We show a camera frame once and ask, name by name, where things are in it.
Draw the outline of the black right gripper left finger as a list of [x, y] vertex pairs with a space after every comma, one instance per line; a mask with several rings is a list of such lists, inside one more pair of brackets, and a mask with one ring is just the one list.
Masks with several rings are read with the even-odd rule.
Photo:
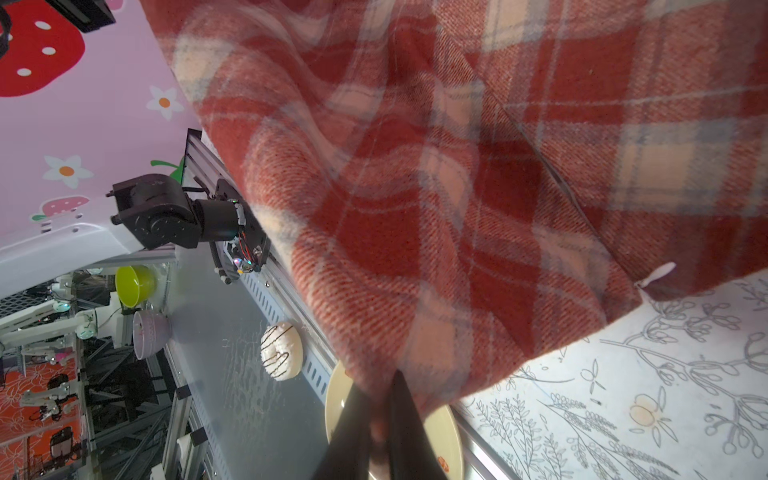
[[369, 478], [371, 402], [355, 384], [342, 409], [334, 435], [313, 480], [365, 480]]

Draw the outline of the red plaid skirt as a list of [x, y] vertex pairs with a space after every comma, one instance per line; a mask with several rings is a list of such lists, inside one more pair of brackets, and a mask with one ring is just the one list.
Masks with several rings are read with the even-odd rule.
[[146, 1], [337, 357], [431, 411], [767, 266], [763, 1]]

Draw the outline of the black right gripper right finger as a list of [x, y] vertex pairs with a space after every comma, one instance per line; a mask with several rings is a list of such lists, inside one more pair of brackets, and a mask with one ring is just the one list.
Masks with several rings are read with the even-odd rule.
[[445, 480], [423, 421], [401, 371], [393, 377], [387, 400], [388, 458], [394, 480]]

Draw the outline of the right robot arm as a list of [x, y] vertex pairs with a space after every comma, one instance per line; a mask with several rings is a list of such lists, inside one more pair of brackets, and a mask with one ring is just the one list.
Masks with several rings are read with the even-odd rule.
[[[234, 241], [236, 250], [261, 268], [271, 253], [262, 225], [233, 184], [220, 179], [214, 195], [191, 199], [164, 174], [114, 184], [105, 198], [67, 206], [59, 220], [28, 233], [1, 236], [1, 297], [81, 267], [154, 250], [166, 244], [192, 249], [199, 243]], [[401, 372], [391, 382], [386, 444], [391, 479], [447, 479], [439, 465]], [[371, 402], [355, 385], [342, 410], [340, 432], [313, 479], [363, 479], [370, 453]]]

